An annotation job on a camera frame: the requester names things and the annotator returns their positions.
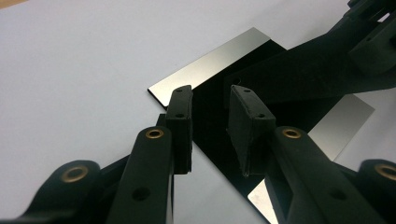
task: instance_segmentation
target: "mounting hole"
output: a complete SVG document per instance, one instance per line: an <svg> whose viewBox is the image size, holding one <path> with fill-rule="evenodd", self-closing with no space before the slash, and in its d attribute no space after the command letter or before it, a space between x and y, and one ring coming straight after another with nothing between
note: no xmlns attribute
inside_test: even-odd
<svg viewBox="0 0 396 224"><path fill-rule="evenodd" d="M134 192L132 193L132 198L135 201L138 202L142 202L145 201L150 195L150 191L148 188L138 188L136 190L134 190Z"/></svg>
<svg viewBox="0 0 396 224"><path fill-rule="evenodd" d="M380 163L375 166L375 170L382 176L396 181L396 167Z"/></svg>
<svg viewBox="0 0 396 224"><path fill-rule="evenodd" d="M152 129L146 132L147 138L160 138L163 136L163 130L161 129Z"/></svg>
<svg viewBox="0 0 396 224"><path fill-rule="evenodd" d="M343 191L341 191L340 189L335 189L335 188L330 189L329 195L332 196L332 198L334 198L336 200L340 200L340 201L344 201L347 199L347 196L345 195L345 193Z"/></svg>
<svg viewBox="0 0 396 224"><path fill-rule="evenodd" d="M285 129L282 133L288 138L301 138L301 134L294 129Z"/></svg>
<svg viewBox="0 0 396 224"><path fill-rule="evenodd" d="M85 165L78 165L67 169L61 176L64 183L74 183L84 178L88 174L88 168Z"/></svg>
<svg viewBox="0 0 396 224"><path fill-rule="evenodd" d="M237 77L233 80L234 85L239 85L241 83L241 78Z"/></svg>

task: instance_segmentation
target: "white background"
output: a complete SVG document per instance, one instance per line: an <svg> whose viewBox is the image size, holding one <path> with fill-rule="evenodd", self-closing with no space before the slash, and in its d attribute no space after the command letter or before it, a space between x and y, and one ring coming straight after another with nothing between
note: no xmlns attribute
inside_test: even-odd
<svg viewBox="0 0 396 224"><path fill-rule="evenodd" d="M0 10L0 218L17 217L59 166L130 153L163 110L147 88L256 27L290 49L325 34L344 0L28 1ZM396 90L337 161L396 161ZM260 223L198 147L176 178L175 223Z"/></svg>

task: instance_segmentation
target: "screw hole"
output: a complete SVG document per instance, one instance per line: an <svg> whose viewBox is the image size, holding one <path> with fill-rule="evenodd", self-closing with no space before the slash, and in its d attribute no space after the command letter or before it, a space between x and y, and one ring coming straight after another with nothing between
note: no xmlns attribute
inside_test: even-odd
<svg viewBox="0 0 396 224"><path fill-rule="evenodd" d="M132 193L132 198L135 201L142 202L145 201L150 195L150 191L148 188L139 188L134 190Z"/></svg>
<svg viewBox="0 0 396 224"><path fill-rule="evenodd" d="M288 138L301 138L301 134L293 129L285 129L282 133Z"/></svg>
<svg viewBox="0 0 396 224"><path fill-rule="evenodd" d="M377 164L375 170L385 178L396 181L396 167L386 164Z"/></svg>
<svg viewBox="0 0 396 224"><path fill-rule="evenodd" d="M345 193L343 191L341 191L340 189L330 189L329 195L332 196L332 198L334 198L336 200L340 200L340 201L344 201L347 198Z"/></svg>
<svg viewBox="0 0 396 224"><path fill-rule="evenodd" d="M84 165L78 165L67 169L61 176L64 183L77 182L88 174L88 168Z"/></svg>
<svg viewBox="0 0 396 224"><path fill-rule="evenodd" d="M237 77L237 78L235 78L234 80L233 80L233 84L234 85L238 85L238 84L240 84L241 83L241 78L239 78L239 77Z"/></svg>
<svg viewBox="0 0 396 224"><path fill-rule="evenodd" d="M160 138L163 136L163 130L153 129L146 132L147 138Z"/></svg>

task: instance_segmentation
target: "brass insert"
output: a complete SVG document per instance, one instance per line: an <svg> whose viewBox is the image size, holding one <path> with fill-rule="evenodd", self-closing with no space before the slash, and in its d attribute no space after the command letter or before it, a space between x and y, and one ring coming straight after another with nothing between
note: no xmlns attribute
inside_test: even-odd
<svg viewBox="0 0 396 224"><path fill-rule="evenodd" d="M61 179L64 183L73 183L84 178L87 174L88 168L85 165L78 165L67 169Z"/></svg>
<svg viewBox="0 0 396 224"><path fill-rule="evenodd" d="M301 134L294 129L285 129L282 133L288 138L301 138Z"/></svg>
<svg viewBox="0 0 396 224"><path fill-rule="evenodd" d="M146 132L147 138L160 138L163 136L163 130L161 129L152 129Z"/></svg>
<svg viewBox="0 0 396 224"><path fill-rule="evenodd" d="M375 166L375 170L382 176L396 181L396 167L380 163Z"/></svg>

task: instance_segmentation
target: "white table surface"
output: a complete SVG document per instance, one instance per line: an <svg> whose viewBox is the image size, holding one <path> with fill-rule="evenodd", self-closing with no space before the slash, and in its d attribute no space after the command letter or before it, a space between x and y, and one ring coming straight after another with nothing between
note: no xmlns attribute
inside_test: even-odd
<svg viewBox="0 0 396 224"><path fill-rule="evenodd" d="M109 165L163 110L147 88L256 27L290 49L325 34L344 0L28 1L0 10L0 218L17 217L59 166ZM396 90L337 161L396 161ZM175 223L262 223L197 147L176 177Z"/></svg>

